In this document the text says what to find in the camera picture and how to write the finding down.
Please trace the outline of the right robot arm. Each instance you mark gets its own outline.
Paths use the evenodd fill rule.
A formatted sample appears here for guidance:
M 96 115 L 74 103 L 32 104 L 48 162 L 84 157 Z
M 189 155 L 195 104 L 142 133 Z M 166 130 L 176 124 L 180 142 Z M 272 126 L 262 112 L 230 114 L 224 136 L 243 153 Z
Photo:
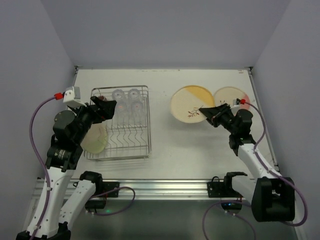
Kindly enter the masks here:
M 202 107 L 199 111 L 213 127 L 224 127 L 229 133 L 229 146 L 246 165 L 253 180 L 244 172 L 228 172 L 224 185 L 241 194 L 251 205 L 257 222 L 288 222 L 295 218 L 294 182 L 275 173 L 265 160 L 251 135 L 253 114 L 247 109 L 233 113 L 229 104 Z

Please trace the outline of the pink beige plate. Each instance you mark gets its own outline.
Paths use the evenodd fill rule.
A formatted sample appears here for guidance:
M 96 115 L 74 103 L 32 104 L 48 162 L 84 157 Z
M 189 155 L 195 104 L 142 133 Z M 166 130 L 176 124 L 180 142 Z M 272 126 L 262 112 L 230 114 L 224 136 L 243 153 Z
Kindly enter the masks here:
M 218 89 L 213 94 L 213 98 L 216 107 L 223 104 L 234 106 L 234 102 L 236 99 L 244 99 L 247 103 L 250 102 L 249 96 L 243 90 L 232 86 Z

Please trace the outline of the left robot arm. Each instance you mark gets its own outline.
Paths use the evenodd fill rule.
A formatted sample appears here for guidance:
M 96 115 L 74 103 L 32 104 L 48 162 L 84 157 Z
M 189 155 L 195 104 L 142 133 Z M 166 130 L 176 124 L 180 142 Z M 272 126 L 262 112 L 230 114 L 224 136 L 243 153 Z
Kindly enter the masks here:
M 65 193 L 80 156 L 81 143 L 92 125 L 113 118 L 117 102 L 93 96 L 92 104 L 84 103 L 60 111 L 54 117 L 53 135 L 44 169 L 44 184 L 34 216 L 18 240 L 69 240 L 71 228 L 89 198 L 102 188 L 102 175 L 86 171 L 78 189 L 64 202 Z

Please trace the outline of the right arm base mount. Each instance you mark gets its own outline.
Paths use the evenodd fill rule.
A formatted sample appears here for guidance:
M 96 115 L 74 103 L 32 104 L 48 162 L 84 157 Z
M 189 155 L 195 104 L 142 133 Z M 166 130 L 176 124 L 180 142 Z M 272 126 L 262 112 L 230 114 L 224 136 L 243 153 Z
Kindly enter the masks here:
M 218 176 L 214 176 L 210 181 L 206 183 L 207 195 L 209 198 L 233 198 L 237 202 L 243 200 L 243 196 L 233 190 L 227 180 L 221 179 Z

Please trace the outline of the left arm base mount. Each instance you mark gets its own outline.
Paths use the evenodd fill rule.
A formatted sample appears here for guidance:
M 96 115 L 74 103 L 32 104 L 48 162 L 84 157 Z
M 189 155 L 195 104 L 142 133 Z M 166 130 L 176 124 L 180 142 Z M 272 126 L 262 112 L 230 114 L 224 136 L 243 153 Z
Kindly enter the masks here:
M 111 193 L 107 193 L 111 190 L 117 189 L 120 187 L 120 183 L 118 181 L 104 181 L 102 184 L 102 188 L 95 193 L 94 195 L 103 194 L 99 197 L 91 197 L 85 203 L 85 209 L 89 212 L 97 213 L 98 210 L 102 210 L 107 205 L 108 198 L 117 198 L 119 196 L 119 190 L 113 191 Z

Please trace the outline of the beige floral plate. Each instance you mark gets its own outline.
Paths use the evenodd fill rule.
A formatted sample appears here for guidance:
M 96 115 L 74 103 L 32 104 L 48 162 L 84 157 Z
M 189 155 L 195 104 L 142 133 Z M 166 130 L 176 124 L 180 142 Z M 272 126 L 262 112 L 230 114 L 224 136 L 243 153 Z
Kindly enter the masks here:
M 187 124 L 200 123 L 206 117 L 200 108 L 212 108 L 215 100 L 212 93 L 198 85 L 187 85 L 173 94 L 170 100 L 170 112 L 175 119 Z

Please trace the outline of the green plate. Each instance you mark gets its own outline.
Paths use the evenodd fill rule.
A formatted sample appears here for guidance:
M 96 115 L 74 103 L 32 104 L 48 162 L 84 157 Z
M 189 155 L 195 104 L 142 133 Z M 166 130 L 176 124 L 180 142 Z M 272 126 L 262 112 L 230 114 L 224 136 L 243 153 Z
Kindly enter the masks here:
M 93 124 L 85 135 L 80 146 L 84 151 L 91 154 L 101 153 L 107 146 L 108 135 L 104 124 Z

